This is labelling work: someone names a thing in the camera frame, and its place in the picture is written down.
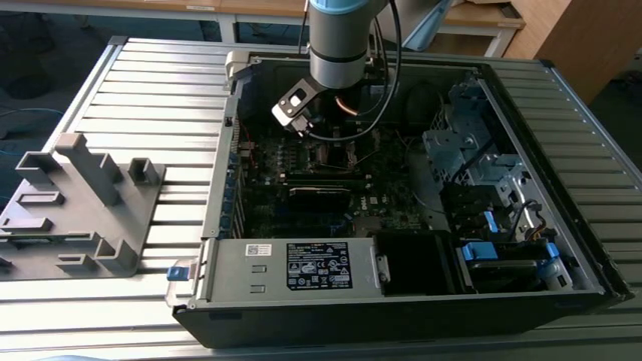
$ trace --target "aluminum extrusion table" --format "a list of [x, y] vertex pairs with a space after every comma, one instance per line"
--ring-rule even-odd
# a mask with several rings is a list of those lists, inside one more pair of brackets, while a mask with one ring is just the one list
[[[349, 355], [373, 359], [461, 350], [475, 351], [475, 357], [624, 359], [642, 352], [640, 298], [600, 314], [567, 317], [507, 337], [309, 348], [203, 348], [165, 306], [164, 272], [199, 250], [227, 95], [224, 59], [233, 49], [295, 51], [293, 47], [112, 39], [44, 150], [50, 149], [60, 132], [81, 132], [90, 150], [109, 152], [116, 162], [144, 156], [168, 165], [138, 273], [122, 279], [0, 283], [0, 352], [8, 352], [0, 359], [58, 355], [105, 359], [327, 359]], [[492, 65], [619, 270], [627, 282], [639, 286], [639, 172], [556, 71], [535, 61], [427, 54], [407, 57]], [[189, 292], [188, 283], [180, 284], [178, 297], [187, 298]]]

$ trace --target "motherboard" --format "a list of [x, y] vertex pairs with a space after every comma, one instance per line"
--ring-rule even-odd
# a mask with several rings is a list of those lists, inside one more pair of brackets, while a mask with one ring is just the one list
[[417, 136], [380, 128], [356, 142], [331, 144], [271, 125], [240, 124], [245, 238], [364, 237], [379, 229], [425, 228], [405, 166], [408, 153], [420, 151]]

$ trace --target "robotic arm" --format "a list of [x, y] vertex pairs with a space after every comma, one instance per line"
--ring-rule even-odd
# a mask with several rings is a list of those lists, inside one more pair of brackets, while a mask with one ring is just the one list
[[[284, 94], [272, 107], [272, 114], [281, 126], [295, 131], [301, 137], [307, 135], [323, 141], [351, 141], [365, 135], [376, 126], [397, 86], [401, 30], [396, 4], [393, 0], [309, 0], [309, 2], [312, 5], [309, 8], [311, 76], [300, 79]], [[325, 96], [337, 97], [359, 87], [365, 76], [369, 24], [387, 3], [389, 3], [393, 17], [397, 44], [392, 87], [387, 94], [381, 95], [385, 101], [368, 128], [355, 135], [327, 138], [312, 133], [311, 113], [307, 107], [313, 99]]]

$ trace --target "blue latch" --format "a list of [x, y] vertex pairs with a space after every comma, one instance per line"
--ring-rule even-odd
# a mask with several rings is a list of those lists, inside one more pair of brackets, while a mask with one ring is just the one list
[[177, 265], [168, 268], [168, 281], [189, 281], [189, 267]]
[[491, 232], [499, 232], [497, 224], [495, 223], [495, 218], [492, 217], [492, 212], [485, 211], [483, 212], [483, 215], [485, 216], [485, 221], [488, 222], [488, 228], [491, 229]]
[[551, 258], [559, 257], [559, 250], [554, 243], [546, 243], [546, 250]]
[[471, 242], [461, 247], [465, 261], [488, 261], [497, 259], [497, 253], [492, 242]]

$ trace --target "warning label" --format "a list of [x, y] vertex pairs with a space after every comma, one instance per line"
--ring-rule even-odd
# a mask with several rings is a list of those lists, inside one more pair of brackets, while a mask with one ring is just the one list
[[352, 288], [347, 243], [288, 243], [288, 288]]

